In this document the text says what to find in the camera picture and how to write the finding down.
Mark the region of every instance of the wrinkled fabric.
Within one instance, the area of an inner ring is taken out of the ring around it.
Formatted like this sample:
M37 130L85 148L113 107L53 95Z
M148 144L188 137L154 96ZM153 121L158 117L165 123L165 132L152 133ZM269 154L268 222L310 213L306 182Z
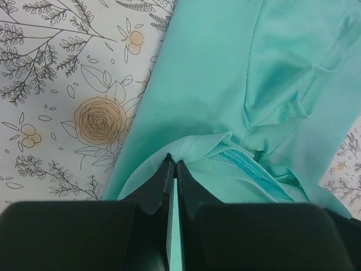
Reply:
M361 99L355 72L342 87L361 60L359 19L352 0L179 0L105 197L131 193L170 153L224 202L310 202L350 217L318 182L359 112L320 127L340 91Z

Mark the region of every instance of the rose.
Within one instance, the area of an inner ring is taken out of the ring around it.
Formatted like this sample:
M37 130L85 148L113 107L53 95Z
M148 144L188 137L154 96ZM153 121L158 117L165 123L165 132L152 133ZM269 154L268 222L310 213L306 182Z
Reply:
M91 98L79 106L74 119L78 139L87 145L111 144L125 130L126 115L116 99Z

